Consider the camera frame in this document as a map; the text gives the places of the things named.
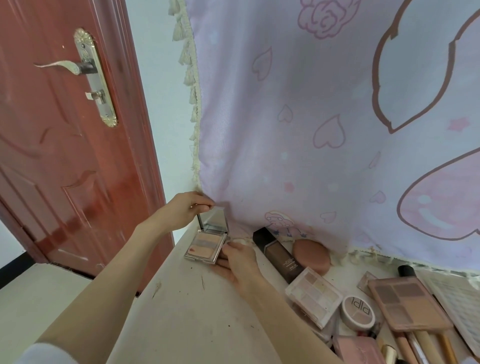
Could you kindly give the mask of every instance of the pink compact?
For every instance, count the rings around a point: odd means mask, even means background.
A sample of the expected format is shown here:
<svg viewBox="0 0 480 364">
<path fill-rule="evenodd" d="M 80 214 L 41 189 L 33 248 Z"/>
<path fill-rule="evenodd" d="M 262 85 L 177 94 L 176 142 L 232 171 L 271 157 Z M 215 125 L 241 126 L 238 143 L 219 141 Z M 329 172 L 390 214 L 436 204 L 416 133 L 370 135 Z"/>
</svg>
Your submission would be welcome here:
<svg viewBox="0 0 480 364">
<path fill-rule="evenodd" d="M 373 338 L 334 336 L 333 347 L 345 364 L 385 364 L 382 352 Z"/>
<path fill-rule="evenodd" d="M 330 269 L 330 252 L 318 242 L 298 239 L 293 243 L 292 255 L 302 267 L 309 267 L 324 276 Z"/>
</svg>

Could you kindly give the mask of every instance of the floor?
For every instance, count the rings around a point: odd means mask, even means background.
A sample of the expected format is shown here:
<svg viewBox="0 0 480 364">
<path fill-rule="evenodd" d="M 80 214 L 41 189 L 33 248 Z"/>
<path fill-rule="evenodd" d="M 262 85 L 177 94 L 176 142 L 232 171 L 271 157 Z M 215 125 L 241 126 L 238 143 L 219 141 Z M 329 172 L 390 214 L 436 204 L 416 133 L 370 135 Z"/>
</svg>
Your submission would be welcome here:
<svg viewBox="0 0 480 364">
<path fill-rule="evenodd" d="M 14 362 L 91 280 L 35 264 L 0 290 L 0 364 Z"/>
</svg>

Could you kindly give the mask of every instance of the door handle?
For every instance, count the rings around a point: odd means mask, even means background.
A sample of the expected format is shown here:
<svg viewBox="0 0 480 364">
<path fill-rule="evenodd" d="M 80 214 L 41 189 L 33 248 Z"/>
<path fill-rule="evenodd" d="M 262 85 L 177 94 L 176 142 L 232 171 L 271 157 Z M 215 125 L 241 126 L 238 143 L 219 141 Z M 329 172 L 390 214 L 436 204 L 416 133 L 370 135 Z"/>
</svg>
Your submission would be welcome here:
<svg viewBox="0 0 480 364">
<path fill-rule="evenodd" d="M 34 64 L 34 66 L 38 68 L 61 66 L 77 76 L 80 74 L 97 73 L 96 67 L 90 62 L 56 61 L 49 64 Z"/>
<path fill-rule="evenodd" d="M 98 113 L 107 126 L 117 126 L 117 115 L 113 108 L 93 37 L 82 28 L 78 28 L 73 34 L 73 39 L 81 62 L 57 61 L 49 64 L 35 64 L 35 66 L 39 68 L 61 66 L 75 75 L 86 75 L 91 88 L 91 91 L 85 92 L 86 98 L 95 101 Z"/>
</svg>

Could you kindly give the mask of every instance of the black bottle cap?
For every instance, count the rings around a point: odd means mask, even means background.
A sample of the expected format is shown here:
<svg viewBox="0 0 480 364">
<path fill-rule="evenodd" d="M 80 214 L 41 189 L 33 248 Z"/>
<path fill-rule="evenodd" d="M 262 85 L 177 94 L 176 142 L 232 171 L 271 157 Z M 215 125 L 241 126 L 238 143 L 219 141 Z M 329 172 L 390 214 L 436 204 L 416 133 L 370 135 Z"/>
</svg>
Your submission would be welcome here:
<svg viewBox="0 0 480 364">
<path fill-rule="evenodd" d="M 401 277 L 416 277 L 415 270 L 411 266 L 399 266 L 398 275 Z"/>
<path fill-rule="evenodd" d="M 261 228 L 253 233 L 253 242 L 258 246 L 258 248 L 263 252 L 264 248 L 274 242 L 276 237 L 267 229 Z"/>
</svg>

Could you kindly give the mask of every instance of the makeup sponge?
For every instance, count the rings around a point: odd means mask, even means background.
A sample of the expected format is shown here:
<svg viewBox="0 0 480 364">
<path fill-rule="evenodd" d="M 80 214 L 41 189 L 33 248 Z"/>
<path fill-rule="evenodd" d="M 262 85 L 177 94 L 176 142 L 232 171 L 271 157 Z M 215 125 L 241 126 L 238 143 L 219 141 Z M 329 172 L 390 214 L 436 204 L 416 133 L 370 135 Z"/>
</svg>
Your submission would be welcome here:
<svg viewBox="0 0 480 364">
<path fill-rule="evenodd" d="M 303 267 L 310 267 L 321 276 L 330 269 L 330 252 L 313 240 L 296 240 L 293 243 L 292 254 Z"/>
</svg>

